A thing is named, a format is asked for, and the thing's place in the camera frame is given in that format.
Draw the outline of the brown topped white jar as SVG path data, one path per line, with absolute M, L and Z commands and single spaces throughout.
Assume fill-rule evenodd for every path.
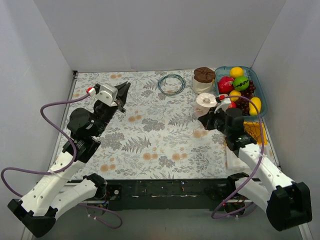
M 196 94 L 210 93 L 216 79 L 214 70 L 208 67 L 198 67 L 193 71 L 192 90 Z

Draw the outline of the red apple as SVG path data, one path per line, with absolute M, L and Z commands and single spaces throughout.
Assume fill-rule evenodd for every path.
M 230 105 L 228 106 L 228 108 L 237 108 L 237 105 L 235 102 L 231 101 Z

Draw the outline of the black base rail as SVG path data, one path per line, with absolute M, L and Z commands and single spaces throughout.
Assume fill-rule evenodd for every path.
M 29 212 L 32 216 L 57 219 L 64 212 L 83 201 L 102 203 L 111 211 L 143 209 L 208 209 L 217 207 L 249 176 L 237 173 L 227 179 L 187 180 L 120 180 L 105 181 L 93 173 L 72 188 L 60 192 L 49 190 L 49 198 L 32 194 Z M 243 212 L 245 200 L 263 209 L 267 215 L 278 218 L 294 217 L 303 210 L 302 191 L 295 182 L 279 184 L 272 191 L 254 180 L 249 180 L 224 208 L 228 213 Z

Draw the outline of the dark purple grapes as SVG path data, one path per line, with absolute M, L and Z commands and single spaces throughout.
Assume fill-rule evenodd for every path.
M 255 96 L 255 90 L 256 90 L 256 87 L 254 85 L 254 82 L 250 80 L 248 87 L 245 90 L 240 91 L 240 93 L 241 93 L 241 96 L 251 100 Z M 235 104 L 237 108 L 241 109 L 243 116 L 250 115 L 249 102 L 247 100 L 243 98 L 238 98 L 235 101 Z

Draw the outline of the floral table mat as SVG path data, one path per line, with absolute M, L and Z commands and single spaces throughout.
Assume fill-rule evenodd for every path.
M 192 70 L 177 70 L 184 90 L 170 71 L 79 73 L 72 98 L 94 84 L 129 82 L 125 112 L 116 112 L 99 137 L 100 147 L 72 176 L 81 180 L 96 173 L 107 180 L 222 179 L 241 171 L 227 169 L 225 137 L 206 130 L 195 117 Z

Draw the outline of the white toilet paper roll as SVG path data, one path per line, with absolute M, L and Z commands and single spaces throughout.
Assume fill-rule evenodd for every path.
M 209 110 L 217 105 L 216 97 L 211 93 L 201 93 L 196 98 L 194 115 L 196 118 L 206 115 Z

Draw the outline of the yellow plastic bin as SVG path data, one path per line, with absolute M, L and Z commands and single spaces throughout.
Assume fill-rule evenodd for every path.
M 266 131 L 264 124 L 262 123 L 262 129 L 259 122 L 245 121 L 244 122 L 244 133 L 236 136 L 227 136 L 225 138 L 226 144 L 230 150 L 235 151 L 239 148 L 243 148 L 248 144 L 264 145 L 268 144 Z

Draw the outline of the yellow orange fruit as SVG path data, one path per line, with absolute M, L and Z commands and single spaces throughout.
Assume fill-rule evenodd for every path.
M 233 67 L 229 71 L 230 77 L 233 79 L 241 77 L 244 75 L 244 70 L 241 67 Z

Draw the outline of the yellow mango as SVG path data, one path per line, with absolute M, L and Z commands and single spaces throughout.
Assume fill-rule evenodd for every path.
M 249 115 L 257 116 L 261 112 L 262 102 L 258 97 L 251 98 L 249 102 Z

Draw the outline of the white plastic bin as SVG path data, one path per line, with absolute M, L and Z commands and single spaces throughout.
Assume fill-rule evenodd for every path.
M 277 161 L 274 157 L 272 148 L 270 145 L 265 145 L 264 146 L 264 152 L 263 152 L 275 165 L 277 165 Z M 232 171 L 250 171 L 251 169 L 249 166 L 244 163 L 242 160 L 240 160 L 236 155 L 228 148 L 226 147 L 226 168 L 228 170 Z

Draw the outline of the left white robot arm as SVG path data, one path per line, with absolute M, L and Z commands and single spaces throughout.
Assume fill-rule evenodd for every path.
M 124 82 L 117 86 L 96 84 L 86 91 L 86 95 L 70 100 L 76 103 L 88 97 L 96 101 L 93 112 L 79 107 L 69 116 L 66 134 L 67 142 L 55 162 L 42 178 L 25 195 L 12 199 L 7 207 L 36 238 L 47 234 L 56 220 L 65 212 L 80 205 L 85 200 L 103 201 L 102 211 L 106 211 L 109 200 L 115 199 L 120 188 L 108 186 L 107 181 L 96 173 L 86 175 L 77 185 L 62 191 L 73 175 L 82 169 L 100 146 L 98 137 L 117 111 L 124 113 L 128 91 L 131 84 Z

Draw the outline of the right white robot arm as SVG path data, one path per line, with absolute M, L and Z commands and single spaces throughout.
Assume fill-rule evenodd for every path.
M 228 177 L 228 196 L 222 201 L 223 204 L 231 198 L 244 196 L 266 213 L 277 231 L 312 221 L 309 187 L 285 175 L 263 154 L 264 146 L 258 145 L 245 130 L 241 110 L 214 107 L 198 120 L 206 130 L 224 134 L 227 148 L 252 170 L 250 175 L 241 172 Z

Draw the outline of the yellow lemon centre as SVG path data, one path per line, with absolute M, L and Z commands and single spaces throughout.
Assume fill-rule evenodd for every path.
M 242 96 L 242 94 L 241 94 L 240 91 L 232 90 L 232 91 L 229 93 L 229 96 L 231 96 L 230 100 L 231 100 L 232 102 L 236 102 L 236 101 L 239 99 L 239 96 Z

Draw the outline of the teal fruit basket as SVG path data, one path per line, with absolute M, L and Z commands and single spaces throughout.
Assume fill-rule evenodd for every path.
M 244 76 L 247 77 L 249 80 L 252 80 L 256 89 L 254 91 L 254 97 L 258 97 L 261 100 L 261 110 L 260 110 L 260 116 L 263 117 L 267 111 L 268 111 L 268 106 L 267 106 L 267 102 L 262 90 L 262 87 L 260 85 L 259 79 L 257 74 L 249 67 L 246 66 L 240 66 L 243 71 L 244 71 Z M 229 76 L 230 75 L 230 70 L 231 70 L 231 66 L 221 66 L 218 67 L 215 70 L 215 74 L 216 74 L 216 78 L 215 78 L 215 94 L 216 95 L 221 95 L 219 93 L 218 90 L 218 82 L 219 80 L 223 77 L 223 76 Z M 257 116 L 245 116 L 244 115 L 244 121 L 245 122 L 253 122 L 253 121 L 258 121 L 258 117 Z

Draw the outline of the red pomegranate fruit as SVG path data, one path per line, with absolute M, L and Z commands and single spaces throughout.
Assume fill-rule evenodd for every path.
M 230 76 L 223 76 L 218 82 L 218 91 L 220 94 L 228 94 L 234 90 L 234 79 Z

